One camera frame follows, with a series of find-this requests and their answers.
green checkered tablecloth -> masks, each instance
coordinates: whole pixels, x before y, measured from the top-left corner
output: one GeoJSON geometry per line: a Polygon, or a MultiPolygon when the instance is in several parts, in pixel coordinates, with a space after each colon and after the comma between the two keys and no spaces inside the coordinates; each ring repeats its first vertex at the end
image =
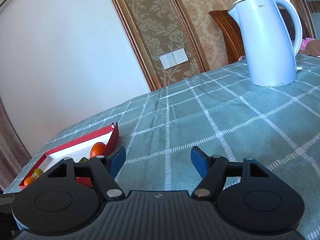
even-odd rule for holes
{"type": "Polygon", "coordinates": [[[47,142],[5,193],[20,191],[18,183],[44,151],[118,122],[127,160],[116,181],[125,192],[191,192],[201,180],[190,160],[195,145],[230,161],[251,156],[302,196],[298,231],[320,239],[320,58],[297,55],[297,65],[303,67],[297,80],[283,87],[252,84],[242,61],[91,116],[47,142]]]}

kettle handle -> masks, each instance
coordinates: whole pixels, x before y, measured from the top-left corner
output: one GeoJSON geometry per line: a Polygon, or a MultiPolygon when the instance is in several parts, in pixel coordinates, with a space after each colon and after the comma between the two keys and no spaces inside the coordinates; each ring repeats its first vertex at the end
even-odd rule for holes
{"type": "Polygon", "coordinates": [[[302,25],[300,21],[299,14],[293,4],[290,2],[290,0],[273,0],[276,5],[282,6],[284,9],[288,11],[290,14],[293,25],[294,25],[294,30],[295,30],[295,38],[294,38],[294,44],[293,44],[293,53],[296,56],[299,52],[299,49],[301,47],[302,43],[302,25]]]}

white wall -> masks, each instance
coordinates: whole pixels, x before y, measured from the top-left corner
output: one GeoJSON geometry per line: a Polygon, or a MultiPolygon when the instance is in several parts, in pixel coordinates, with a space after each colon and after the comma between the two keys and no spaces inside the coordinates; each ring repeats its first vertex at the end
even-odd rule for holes
{"type": "Polygon", "coordinates": [[[0,96],[32,156],[149,91],[111,0],[13,0],[0,14],[0,96]]]}

white switch panel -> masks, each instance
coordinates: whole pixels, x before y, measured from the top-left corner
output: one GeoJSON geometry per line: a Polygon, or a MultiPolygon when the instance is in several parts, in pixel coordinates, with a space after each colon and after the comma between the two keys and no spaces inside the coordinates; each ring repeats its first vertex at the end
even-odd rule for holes
{"type": "Polygon", "coordinates": [[[177,65],[188,61],[188,56],[187,56],[186,52],[184,51],[184,48],[175,50],[174,52],[172,52],[172,54],[174,56],[174,59],[175,59],[177,65]]]}
{"type": "Polygon", "coordinates": [[[164,54],[160,56],[159,59],[164,69],[174,67],[189,60],[184,48],[164,54]]]}

green fruit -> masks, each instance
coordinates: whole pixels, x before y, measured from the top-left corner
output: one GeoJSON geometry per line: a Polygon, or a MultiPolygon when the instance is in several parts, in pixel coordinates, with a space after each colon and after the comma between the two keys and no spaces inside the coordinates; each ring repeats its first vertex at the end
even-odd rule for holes
{"type": "Polygon", "coordinates": [[[87,163],[89,160],[86,157],[83,157],[81,160],[79,160],[80,163],[87,163]]]}
{"type": "Polygon", "coordinates": [[[33,176],[35,177],[35,179],[39,178],[42,174],[43,174],[43,170],[41,170],[40,168],[36,168],[35,171],[33,172],[33,176]]]}

